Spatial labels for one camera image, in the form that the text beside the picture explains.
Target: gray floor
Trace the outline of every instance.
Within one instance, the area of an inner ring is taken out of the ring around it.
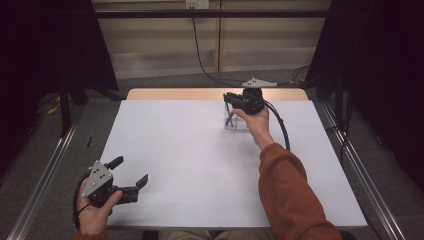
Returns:
[[[292,72],[287,70],[271,70],[221,73],[214,76],[242,80],[255,77],[283,83],[291,78],[291,74]],[[137,87],[227,87],[209,80],[203,74],[120,80],[119,85],[121,90],[118,94],[122,96],[126,96],[130,89]],[[26,236],[26,239],[70,239],[75,232],[71,223],[75,184],[87,167],[100,157],[119,109],[119,102],[113,102],[90,90],[87,93],[90,96],[90,102],[85,107],[71,104],[73,116],[78,116],[78,113],[81,115],[74,120],[77,125],[72,140],[58,163],[51,182],[46,186],[47,191],[40,199],[40,206],[36,209],[34,218],[28,219],[31,224],[21,233],[21,236]],[[331,127],[322,110],[323,102],[316,99],[315,89],[307,90],[307,94],[314,100],[324,127]],[[33,134],[9,167],[2,181],[0,239],[6,239],[9,236],[16,220],[31,198],[60,140],[60,132],[60,112],[51,115],[39,114]],[[329,131],[329,138],[336,153],[339,154],[340,143],[333,131]],[[381,196],[394,214],[405,239],[422,239],[424,236],[423,193],[399,168],[390,150],[378,144],[373,129],[355,107],[350,121],[349,139]],[[342,158],[342,164],[364,214],[372,223],[372,227],[349,231],[358,239],[390,239],[380,221],[380,216],[371,204],[346,156]],[[113,239],[141,239],[142,236],[142,232],[138,230],[110,230],[110,233]]]

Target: hand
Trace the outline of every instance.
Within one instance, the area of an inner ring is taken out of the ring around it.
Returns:
[[[80,210],[90,203],[88,198],[81,198],[82,191],[87,184],[87,178],[82,182],[80,193],[78,196],[77,209]],[[122,197],[122,191],[114,192],[105,205],[101,208],[88,206],[80,213],[80,231],[82,234],[96,235],[106,230],[107,219],[112,208],[119,202]]]
[[[241,109],[234,109],[233,111],[237,116],[246,121],[253,140],[261,150],[274,143],[269,133],[269,110],[267,107],[255,115],[247,115]]]

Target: white wall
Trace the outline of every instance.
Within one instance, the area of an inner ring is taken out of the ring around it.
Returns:
[[[222,9],[328,9],[331,0],[210,0]],[[185,1],[93,0],[101,9],[185,9]],[[201,72],[191,19],[100,19],[118,78]],[[206,71],[294,68],[310,63],[324,19],[196,19]]]

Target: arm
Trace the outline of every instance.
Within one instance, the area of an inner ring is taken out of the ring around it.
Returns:
[[[87,179],[81,184],[80,196],[85,185],[87,184]],[[119,202],[122,197],[122,191],[116,191],[113,193],[105,205],[101,208],[96,208],[90,204],[90,200],[87,198],[78,197],[78,209],[82,209],[85,206],[80,215],[80,231],[75,233],[75,240],[106,240],[109,239],[106,231],[106,224],[109,217],[109,213],[112,211],[112,208]]]
[[[262,150],[259,167],[259,195],[273,232],[278,239],[341,239],[339,231],[326,220],[318,198],[306,181],[301,161],[269,133],[269,112],[243,118],[255,143]]]

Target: wall outlet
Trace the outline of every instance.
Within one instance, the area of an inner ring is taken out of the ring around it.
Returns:
[[[209,0],[198,0],[197,9],[209,9]]]
[[[186,0],[186,9],[197,9],[197,0]]]

